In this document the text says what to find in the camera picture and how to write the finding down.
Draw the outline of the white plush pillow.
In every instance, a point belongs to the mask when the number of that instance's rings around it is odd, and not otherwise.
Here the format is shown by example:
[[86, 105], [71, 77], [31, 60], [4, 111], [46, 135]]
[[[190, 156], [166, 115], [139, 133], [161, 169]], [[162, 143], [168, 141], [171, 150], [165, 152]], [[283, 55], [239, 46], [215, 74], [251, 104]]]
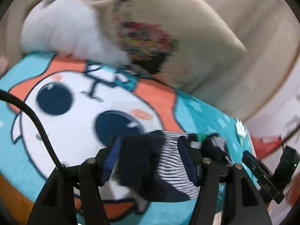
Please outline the white plush pillow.
[[131, 63], [105, 32], [101, 13], [85, 0], [42, 0], [23, 22], [20, 46], [23, 53], [52, 51], [114, 67]]

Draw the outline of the cream floral cushion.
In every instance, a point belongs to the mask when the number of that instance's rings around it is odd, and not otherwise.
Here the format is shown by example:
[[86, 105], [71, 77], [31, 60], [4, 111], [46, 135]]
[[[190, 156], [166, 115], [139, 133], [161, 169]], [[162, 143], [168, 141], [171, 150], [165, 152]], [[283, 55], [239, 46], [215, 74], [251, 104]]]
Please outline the cream floral cushion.
[[238, 61], [243, 43], [202, 0], [94, 2], [105, 29], [134, 70], [172, 86]]

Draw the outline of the navy striped child pants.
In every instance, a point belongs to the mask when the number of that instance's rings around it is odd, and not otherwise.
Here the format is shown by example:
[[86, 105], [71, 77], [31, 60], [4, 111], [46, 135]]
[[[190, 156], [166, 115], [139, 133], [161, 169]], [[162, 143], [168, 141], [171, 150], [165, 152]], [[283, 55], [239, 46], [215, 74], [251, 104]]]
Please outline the navy striped child pants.
[[121, 140], [117, 179], [149, 202], [184, 202], [197, 198], [199, 188], [188, 179], [177, 140], [188, 143], [205, 158], [232, 166], [226, 140], [218, 133], [210, 135], [156, 130], [128, 135]]

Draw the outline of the turquoise cartoon fleece blanket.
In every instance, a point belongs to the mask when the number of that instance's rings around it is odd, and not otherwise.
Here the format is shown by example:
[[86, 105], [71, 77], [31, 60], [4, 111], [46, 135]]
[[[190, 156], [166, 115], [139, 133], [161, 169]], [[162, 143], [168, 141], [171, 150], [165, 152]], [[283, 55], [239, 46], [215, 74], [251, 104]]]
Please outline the turquoise cartoon fleece blanket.
[[[38, 116], [61, 163], [80, 165], [114, 135], [156, 130], [209, 135], [226, 140], [233, 163], [252, 151], [241, 146], [234, 118], [207, 103], [129, 70], [55, 53], [32, 53], [1, 78], [1, 89]], [[1, 101], [1, 174], [34, 202], [55, 164], [30, 118]], [[115, 177], [100, 188], [113, 224], [187, 224], [195, 199], [146, 203]]]

